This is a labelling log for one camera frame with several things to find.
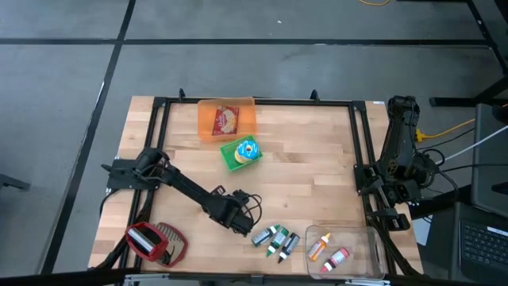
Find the wooden tabletop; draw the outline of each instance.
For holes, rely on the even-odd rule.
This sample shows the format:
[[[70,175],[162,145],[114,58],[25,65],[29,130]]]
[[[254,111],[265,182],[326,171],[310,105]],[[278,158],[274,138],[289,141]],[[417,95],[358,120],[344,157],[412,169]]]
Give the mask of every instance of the wooden tabletop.
[[[153,97],[132,99],[118,156],[134,159],[143,149]],[[376,156],[383,147],[388,120],[381,102],[366,102]],[[241,188],[263,197],[263,217],[251,234],[281,224],[305,236],[310,225],[365,226],[364,211],[352,166],[356,163],[348,109],[335,106],[257,106],[260,161],[229,172],[219,148],[225,144],[205,143],[197,135],[196,104],[171,104],[164,152],[180,171],[207,190],[223,185],[227,192]],[[156,130],[159,129],[162,110]],[[360,139],[363,141],[360,116]],[[364,162],[367,153],[364,145]],[[133,191],[119,191],[105,203],[89,266],[102,262],[125,231]],[[410,220],[407,205],[399,213]],[[213,222],[194,201],[172,187],[161,186],[155,194],[151,223],[165,222],[180,230],[189,241],[186,257],[166,269],[143,262],[145,271],[266,273],[306,275],[303,243],[286,261],[277,264],[266,258],[266,246],[255,248],[250,240]],[[412,229],[391,233],[396,246],[411,265],[422,272]],[[133,252],[128,265],[133,265]]]

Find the concrete floor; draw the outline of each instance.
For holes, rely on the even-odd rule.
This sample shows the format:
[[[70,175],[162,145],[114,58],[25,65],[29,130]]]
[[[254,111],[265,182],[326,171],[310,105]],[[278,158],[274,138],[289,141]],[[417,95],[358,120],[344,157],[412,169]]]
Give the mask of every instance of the concrete floor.
[[[2,37],[116,38],[127,0],[3,0]],[[495,4],[477,1],[496,41],[506,24]],[[356,38],[479,39],[462,3],[392,1],[384,7],[354,0],[138,1],[127,38]],[[110,45],[0,45],[0,173],[32,189],[0,192],[0,276],[37,271],[48,231],[71,175],[113,47]],[[246,95],[306,99],[388,100],[414,95],[419,128],[436,133],[474,117],[467,108],[431,108],[431,96],[468,97],[501,76],[487,49],[298,45],[124,46],[107,95],[55,271],[83,270],[106,186],[100,164],[116,155],[133,95]],[[443,145],[452,154],[471,136]],[[470,164],[471,154],[445,167]],[[459,185],[470,172],[454,172]],[[448,190],[446,182],[433,186]],[[424,261],[425,272],[439,276]]]

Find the transparent container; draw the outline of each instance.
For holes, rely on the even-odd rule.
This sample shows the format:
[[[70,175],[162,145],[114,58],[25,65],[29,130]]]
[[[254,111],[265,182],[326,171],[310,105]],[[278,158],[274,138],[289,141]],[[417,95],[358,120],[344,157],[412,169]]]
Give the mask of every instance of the transparent container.
[[[329,243],[317,258],[311,261],[308,252],[323,235],[331,233]],[[349,257],[335,269],[321,273],[323,264],[339,249],[346,248]],[[309,226],[305,236],[305,262],[314,279],[369,279],[382,280],[386,269],[383,243],[377,231],[370,227]]]
[[[227,110],[228,119],[235,118],[236,131],[234,133],[220,131],[216,122],[217,116],[219,116],[218,110]],[[203,99],[198,102],[198,135],[201,140],[208,142],[231,141],[248,135],[256,135],[256,132],[254,98]]]

